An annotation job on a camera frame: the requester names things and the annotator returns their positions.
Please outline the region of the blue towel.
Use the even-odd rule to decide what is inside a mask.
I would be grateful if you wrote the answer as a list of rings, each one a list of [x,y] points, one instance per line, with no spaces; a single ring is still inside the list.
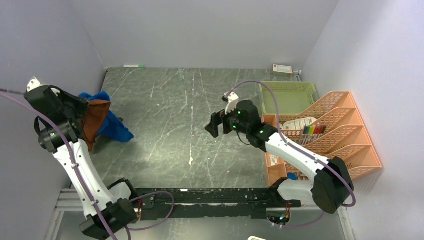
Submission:
[[[105,91],[100,91],[95,95],[91,95],[89,93],[83,92],[83,93],[80,93],[78,96],[81,98],[87,98],[88,101],[105,100],[105,101],[110,101],[111,103],[111,97]],[[97,136],[100,136],[100,135],[104,135],[114,141],[121,142],[121,143],[127,143],[134,138],[134,135],[124,125],[123,120],[117,117],[110,110],[110,108],[109,108],[106,120],[104,121],[100,130],[98,131]]]

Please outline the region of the brown towel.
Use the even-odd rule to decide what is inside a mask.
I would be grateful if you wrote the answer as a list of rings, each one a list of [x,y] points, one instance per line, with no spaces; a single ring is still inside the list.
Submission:
[[[107,118],[110,106],[111,102],[108,100],[89,100],[88,109],[84,114],[84,118],[79,121],[82,125],[82,135],[87,144],[89,153],[93,150],[98,131]]]

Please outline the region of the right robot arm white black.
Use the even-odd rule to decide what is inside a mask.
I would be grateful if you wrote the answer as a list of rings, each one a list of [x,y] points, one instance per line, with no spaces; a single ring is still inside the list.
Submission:
[[[244,134],[252,147],[283,159],[306,175],[307,181],[283,179],[277,184],[269,197],[275,207],[291,200],[311,199],[323,212],[333,214],[339,207],[348,206],[348,198],[352,199],[351,206],[356,204],[353,181],[341,158],[319,155],[290,140],[280,129],[262,121],[252,101],[229,101],[225,109],[211,114],[204,129],[217,138],[219,126],[223,134]]]

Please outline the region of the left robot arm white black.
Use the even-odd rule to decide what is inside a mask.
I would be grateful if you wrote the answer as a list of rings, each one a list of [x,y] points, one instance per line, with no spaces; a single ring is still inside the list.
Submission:
[[[122,178],[106,186],[93,165],[80,124],[89,102],[52,85],[28,85],[24,98],[37,111],[39,144],[63,166],[81,200],[82,233],[106,240],[137,220],[139,194],[131,182]]]

